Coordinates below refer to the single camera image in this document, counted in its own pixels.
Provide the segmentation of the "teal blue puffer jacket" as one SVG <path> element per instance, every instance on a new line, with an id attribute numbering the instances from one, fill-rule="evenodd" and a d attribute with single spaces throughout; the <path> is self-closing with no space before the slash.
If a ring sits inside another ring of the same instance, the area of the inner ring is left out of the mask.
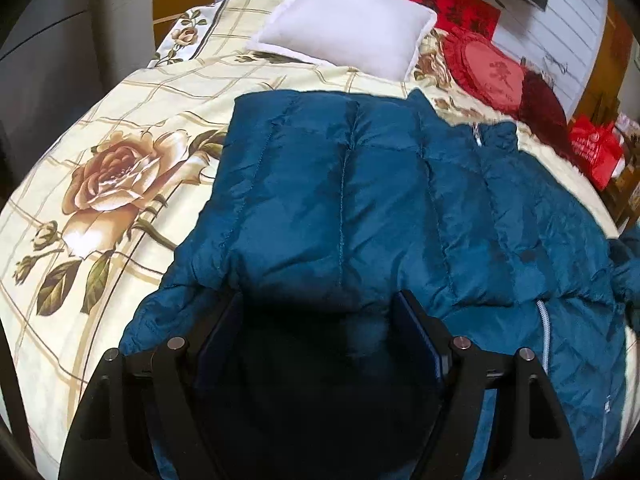
<path id="1" fill-rule="evenodd" d="M 366 370 L 408 289 L 486 349 L 544 352 L 585 474 L 614 460 L 638 238 L 606 234 L 512 122 L 449 125 L 420 91 L 239 96 L 213 194 L 122 351 L 186 333 L 227 288 L 343 308 Z"/>

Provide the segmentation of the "cream floral checked bedspread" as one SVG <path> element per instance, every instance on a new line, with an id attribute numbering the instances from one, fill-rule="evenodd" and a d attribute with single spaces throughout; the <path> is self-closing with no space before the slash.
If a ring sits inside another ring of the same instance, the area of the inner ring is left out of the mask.
<path id="1" fill-rule="evenodd" d="M 304 63 L 250 50 L 284 0 L 222 0 L 183 12 L 148 67 L 93 104 L 35 163 L 1 214 L 1 470 L 58 476 L 70 426 L 104 352 L 156 292 L 176 249 L 213 194 L 239 96 L 278 90 L 402 99 L 426 96 L 447 124 L 512 122 L 536 157 L 622 240 L 569 153 L 518 119 L 470 96 L 434 27 L 405 81 L 355 67 Z M 384 359 L 347 357 L 337 306 L 259 295 L 241 301 L 202 355 L 193 415 L 214 479 L 414 479 L 434 414 L 422 368 L 383 316 Z M 625 308 L 626 400 L 612 462 L 593 476 L 632 479 L 639 449 L 639 299 Z M 465 474 L 483 479 L 495 395 L 485 394 Z"/>

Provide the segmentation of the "wooden chair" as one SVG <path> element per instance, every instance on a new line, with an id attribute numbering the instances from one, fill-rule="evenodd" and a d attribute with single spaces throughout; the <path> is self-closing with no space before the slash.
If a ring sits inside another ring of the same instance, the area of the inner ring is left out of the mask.
<path id="1" fill-rule="evenodd" d="M 620 114 L 614 131 L 622 136 L 624 164 L 608 182 L 603 196 L 618 232 L 623 233 L 639 220 L 639 123 Z"/>

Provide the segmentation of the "red shopping bag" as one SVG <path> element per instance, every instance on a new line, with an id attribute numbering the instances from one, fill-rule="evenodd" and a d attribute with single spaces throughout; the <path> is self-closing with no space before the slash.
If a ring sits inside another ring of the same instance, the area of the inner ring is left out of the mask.
<path id="1" fill-rule="evenodd" d="M 597 126 L 586 115 L 579 115 L 570 125 L 568 136 L 579 169 L 602 192 L 625 167 L 615 122 Z"/>

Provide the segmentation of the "dark red velvet cushion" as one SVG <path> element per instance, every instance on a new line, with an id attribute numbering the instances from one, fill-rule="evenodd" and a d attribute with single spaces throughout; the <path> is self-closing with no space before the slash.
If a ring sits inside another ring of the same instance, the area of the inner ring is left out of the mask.
<path id="1" fill-rule="evenodd" d="M 558 153 L 570 152 L 563 107 L 548 84 L 532 70 L 525 72 L 518 119 L 528 125 L 542 143 Z"/>

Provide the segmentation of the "red heart-shaped cushion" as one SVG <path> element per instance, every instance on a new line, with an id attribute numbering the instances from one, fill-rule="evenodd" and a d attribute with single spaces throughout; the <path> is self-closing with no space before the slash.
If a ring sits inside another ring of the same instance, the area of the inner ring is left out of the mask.
<path id="1" fill-rule="evenodd" d="M 518 111 L 524 67 L 484 36 L 455 28 L 442 40 L 442 54 L 452 78 L 470 96 L 507 115 Z"/>

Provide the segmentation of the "grey wardrobe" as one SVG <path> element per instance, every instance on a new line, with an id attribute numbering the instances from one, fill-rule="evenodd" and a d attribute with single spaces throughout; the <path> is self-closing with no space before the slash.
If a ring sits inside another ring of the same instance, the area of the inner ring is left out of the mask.
<path id="1" fill-rule="evenodd" d="M 90 0 L 1 0 L 1 201 L 104 96 Z"/>

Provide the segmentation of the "white slatted headboard panel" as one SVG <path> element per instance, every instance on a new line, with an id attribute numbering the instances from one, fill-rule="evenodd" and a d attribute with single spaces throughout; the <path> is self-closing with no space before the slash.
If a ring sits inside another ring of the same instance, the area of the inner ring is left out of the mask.
<path id="1" fill-rule="evenodd" d="M 500 10 L 492 43 L 550 73 L 564 110 L 573 113 L 596 62 L 608 0 L 548 0 L 544 10 L 524 0 L 484 1 Z"/>

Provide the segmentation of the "white square pillow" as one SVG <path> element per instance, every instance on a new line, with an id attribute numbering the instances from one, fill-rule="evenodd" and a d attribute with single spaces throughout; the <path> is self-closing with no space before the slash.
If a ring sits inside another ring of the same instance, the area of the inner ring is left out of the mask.
<path id="1" fill-rule="evenodd" d="M 436 12 L 410 0 L 284 0 L 247 47 L 405 81 L 436 22 Z"/>

